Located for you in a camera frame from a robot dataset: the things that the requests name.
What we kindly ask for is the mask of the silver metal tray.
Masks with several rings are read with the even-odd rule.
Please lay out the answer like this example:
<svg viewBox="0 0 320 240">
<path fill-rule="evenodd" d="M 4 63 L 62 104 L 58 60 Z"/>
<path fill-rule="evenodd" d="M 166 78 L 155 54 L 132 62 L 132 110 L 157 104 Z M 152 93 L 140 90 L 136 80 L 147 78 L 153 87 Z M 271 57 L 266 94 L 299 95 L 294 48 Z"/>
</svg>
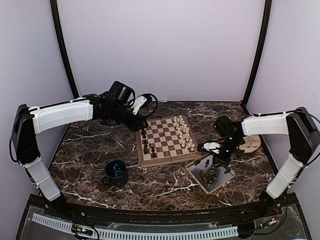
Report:
<svg viewBox="0 0 320 240">
<path fill-rule="evenodd" d="M 207 153 L 188 163 L 186 171 L 207 194 L 212 194 L 226 184 L 236 173 L 229 167 L 214 163 L 214 153 Z"/>
</svg>

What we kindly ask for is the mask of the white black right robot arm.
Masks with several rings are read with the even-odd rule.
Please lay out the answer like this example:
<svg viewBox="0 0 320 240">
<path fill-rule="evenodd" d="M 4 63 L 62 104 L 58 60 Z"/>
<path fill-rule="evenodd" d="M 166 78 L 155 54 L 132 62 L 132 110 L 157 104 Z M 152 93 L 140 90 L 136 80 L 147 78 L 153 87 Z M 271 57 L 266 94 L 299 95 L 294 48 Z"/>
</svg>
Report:
<svg viewBox="0 0 320 240">
<path fill-rule="evenodd" d="M 244 144 L 245 137 L 261 136 L 272 158 L 277 157 L 276 148 L 287 151 L 287 154 L 278 154 L 283 157 L 282 165 L 277 166 L 277 174 L 264 190 L 266 198 L 255 205 L 255 213 L 260 217 L 266 217 L 274 210 L 273 200 L 294 185 L 304 169 L 320 156 L 316 153 L 320 149 L 320 120 L 305 107 L 257 113 L 239 120 L 223 115 L 213 127 L 222 136 L 222 144 L 209 140 L 199 149 L 212 154 L 213 162 L 222 166 L 231 163 L 232 154 Z"/>
</svg>

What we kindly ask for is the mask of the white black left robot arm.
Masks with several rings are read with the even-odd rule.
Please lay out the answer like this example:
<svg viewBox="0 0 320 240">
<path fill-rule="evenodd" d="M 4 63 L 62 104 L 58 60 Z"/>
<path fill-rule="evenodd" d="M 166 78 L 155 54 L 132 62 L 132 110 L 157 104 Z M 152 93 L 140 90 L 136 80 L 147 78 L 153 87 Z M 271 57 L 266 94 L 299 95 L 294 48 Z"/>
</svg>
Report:
<svg viewBox="0 0 320 240">
<path fill-rule="evenodd" d="M 41 135 L 55 129 L 67 129 L 78 122 L 100 120 L 106 125 L 124 125 L 131 132 L 148 126 L 147 118 L 158 109 L 158 98 L 152 93 L 136 96 L 135 91 L 120 81 L 101 94 L 86 94 L 78 98 L 40 106 L 21 104 L 14 118 L 8 140 L 11 161 L 24 168 L 51 210 L 60 218 L 67 218 L 70 206 L 41 154 Z"/>
</svg>

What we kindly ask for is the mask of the wooden folding chess board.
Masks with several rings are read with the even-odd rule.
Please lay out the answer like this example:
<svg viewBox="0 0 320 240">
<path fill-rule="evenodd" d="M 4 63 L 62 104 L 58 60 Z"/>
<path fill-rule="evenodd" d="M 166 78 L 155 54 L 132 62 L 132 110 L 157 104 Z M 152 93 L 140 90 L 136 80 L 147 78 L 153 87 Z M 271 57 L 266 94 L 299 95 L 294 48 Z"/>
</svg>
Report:
<svg viewBox="0 0 320 240">
<path fill-rule="evenodd" d="M 197 140 L 192 130 L 196 150 L 191 153 L 182 152 L 178 138 L 176 137 L 175 127 L 173 126 L 173 118 L 174 116 L 148 120 L 148 127 L 145 128 L 146 139 L 142 137 L 142 130 L 135 133 L 138 160 L 141 167 L 155 167 L 191 161 L 201 156 L 201 153 L 198 151 Z M 147 140 L 147 154 L 144 154 L 144 140 Z M 152 158 L 152 147 L 155 149 L 156 158 Z"/>
</svg>

